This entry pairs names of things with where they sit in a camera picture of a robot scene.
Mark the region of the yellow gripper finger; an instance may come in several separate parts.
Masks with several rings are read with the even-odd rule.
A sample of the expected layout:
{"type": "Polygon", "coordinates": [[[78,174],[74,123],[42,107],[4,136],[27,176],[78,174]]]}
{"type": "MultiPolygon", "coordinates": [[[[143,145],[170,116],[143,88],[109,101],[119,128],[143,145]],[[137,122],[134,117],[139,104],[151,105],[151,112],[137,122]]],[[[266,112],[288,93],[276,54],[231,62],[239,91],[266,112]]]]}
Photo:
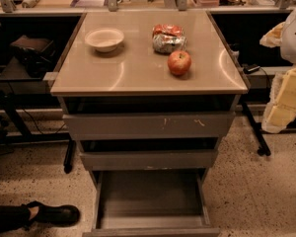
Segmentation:
{"type": "Polygon", "coordinates": [[[281,46],[281,36],[283,27],[284,23],[279,23],[270,31],[268,31],[265,35],[263,35],[262,38],[259,40],[259,43],[263,46],[270,48],[281,46]]]}
{"type": "Polygon", "coordinates": [[[296,119],[296,66],[275,75],[269,96],[261,128],[268,133],[279,133],[296,119]]]}

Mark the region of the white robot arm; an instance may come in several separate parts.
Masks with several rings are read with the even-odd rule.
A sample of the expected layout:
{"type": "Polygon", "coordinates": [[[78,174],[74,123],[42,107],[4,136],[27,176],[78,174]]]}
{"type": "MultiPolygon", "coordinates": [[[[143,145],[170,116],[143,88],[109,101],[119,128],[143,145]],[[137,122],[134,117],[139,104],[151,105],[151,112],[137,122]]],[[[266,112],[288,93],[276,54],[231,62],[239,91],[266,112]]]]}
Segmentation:
{"type": "Polygon", "coordinates": [[[261,127],[269,133],[279,133],[296,118],[296,7],[287,19],[268,31],[259,41],[266,47],[280,47],[280,55],[293,64],[285,73],[272,80],[261,127]]]}

